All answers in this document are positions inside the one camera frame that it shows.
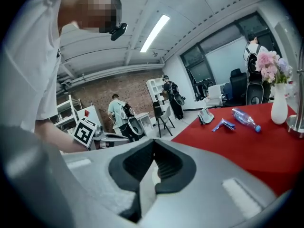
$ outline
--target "vase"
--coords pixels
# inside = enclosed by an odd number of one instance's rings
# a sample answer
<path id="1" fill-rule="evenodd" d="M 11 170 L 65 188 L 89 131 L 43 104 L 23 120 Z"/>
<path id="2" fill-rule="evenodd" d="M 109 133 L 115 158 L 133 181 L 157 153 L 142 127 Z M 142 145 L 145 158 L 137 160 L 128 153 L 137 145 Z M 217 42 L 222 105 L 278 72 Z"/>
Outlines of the vase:
<path id="1" fill-rule="evenodd" d="M 271 120 L 283 124 L 287 119 L 288 107 L 285 99 L 285 84 L 275 84 L 275 101 L 271 108 Z"/>

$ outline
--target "ceiling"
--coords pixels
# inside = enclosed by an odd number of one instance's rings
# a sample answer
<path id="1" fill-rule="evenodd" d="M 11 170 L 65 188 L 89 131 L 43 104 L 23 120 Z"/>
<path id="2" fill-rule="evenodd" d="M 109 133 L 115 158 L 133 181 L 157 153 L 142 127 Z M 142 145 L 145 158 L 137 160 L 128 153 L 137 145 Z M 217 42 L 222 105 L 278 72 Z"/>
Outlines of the ceiling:
<path id="1" fill-rule="evenodd" d="M 193 34 L 203 31 L 208 20 L 218 21 L 245 6 L 241 0 L 121 0 L 126 33 L 116 41 L 108 34 L 94 34 L 73 25 L 63 28 L 60 49 L 62 65 L 58 77 L 77 79 L 105 70 L 113 74 L 162 67 L 175 48 L 188 43 Z M 149 33 L 163 15 L 170 20 L 146 53 L 140 49 Z"/>

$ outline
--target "brick wall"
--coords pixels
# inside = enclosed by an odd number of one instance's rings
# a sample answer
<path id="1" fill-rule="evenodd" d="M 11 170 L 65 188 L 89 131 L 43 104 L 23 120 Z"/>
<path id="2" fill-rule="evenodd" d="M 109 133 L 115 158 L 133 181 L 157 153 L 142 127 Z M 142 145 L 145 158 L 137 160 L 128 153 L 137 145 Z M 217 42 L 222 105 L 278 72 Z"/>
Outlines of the brick wall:
<path id="1" fill-rule="evenodd" d="M 102 78 L 73 91 L 71 95 L 74 99 L 81 100 L 83 108 L 90 106 L 92 102 L 100 112 L 106 131 L 113 132 L 113 124 L 107 115 L 112 95 L 118 94 L 119 98 L 129 103 L 137 114 L 149 112 L 150 117 L 154 117 L 152 99 L 146 81 L 160 78 L 162 75 L 162 70 L 153 70 Z M 57 104 L 65 100 L 61 97 L 57 99 Z"/>

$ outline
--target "plastic bottle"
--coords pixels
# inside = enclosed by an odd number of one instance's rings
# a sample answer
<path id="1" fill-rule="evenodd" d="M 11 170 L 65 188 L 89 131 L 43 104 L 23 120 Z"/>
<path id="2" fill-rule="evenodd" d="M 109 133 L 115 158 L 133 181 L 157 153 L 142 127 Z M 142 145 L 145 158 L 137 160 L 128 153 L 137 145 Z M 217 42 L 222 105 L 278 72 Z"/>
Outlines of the plastic bottle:
<path id="1" fill-rule="evenodd" d="M 256 125 L 252 117 L 238 108 L 232 108 L 232 115 L 243 125 L 253 128 L 257 133 L 261 131 L 261 126 Z"/>

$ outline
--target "teal shirt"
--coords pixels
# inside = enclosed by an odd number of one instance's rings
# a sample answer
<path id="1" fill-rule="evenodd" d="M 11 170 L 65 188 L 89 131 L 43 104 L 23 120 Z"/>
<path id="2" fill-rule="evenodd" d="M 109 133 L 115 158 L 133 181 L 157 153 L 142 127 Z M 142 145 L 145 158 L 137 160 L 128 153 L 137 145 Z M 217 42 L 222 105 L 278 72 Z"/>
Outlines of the teal shirt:
<path id="1" fill-rule="evenodd" d="M 120 102 L 122 105 L 125 104 L 125 102 L 115 99 L 110 102 L 108 111 L 115 114 L 116 124 L 118 127 L 121 127 L 122 125 L 128 123 L 128 121 L 120 117 L 119 110 L 121 105 L 118 102 Z"/>

